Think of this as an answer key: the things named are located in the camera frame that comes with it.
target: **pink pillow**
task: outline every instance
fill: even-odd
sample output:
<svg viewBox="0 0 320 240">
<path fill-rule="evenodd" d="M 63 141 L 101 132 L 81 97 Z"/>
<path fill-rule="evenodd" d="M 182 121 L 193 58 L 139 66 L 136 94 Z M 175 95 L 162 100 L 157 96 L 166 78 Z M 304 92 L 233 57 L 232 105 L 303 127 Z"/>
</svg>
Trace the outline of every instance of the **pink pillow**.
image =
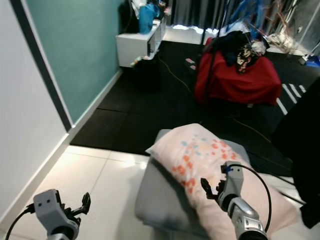
<svg viewBox="0 0 320 240">
<path fill-rule="evenodd" d="M 238 161 L 249 166 L 240 155 L 217 136 L 199 124 L 190 124 L 171 130 L 147 150 L 184 186 L 190 204 L 196 209 L 200 223 L 213 240 L 236 240 L 235 228 L 227 213 L 215 200 L 206 198 L 200 178 L 206 178 L 214 190 L 224 178 L 220 166 L 226 161 Z M 242 198 L 260 216 L 265 227 L 269 204 L 267 192 L 252 172 L 243 170 Z M 268 186 L 272 201 L 271 223 L 267 234 L 298 221 L 295 207 L 280 193 Z"/>
</svg>

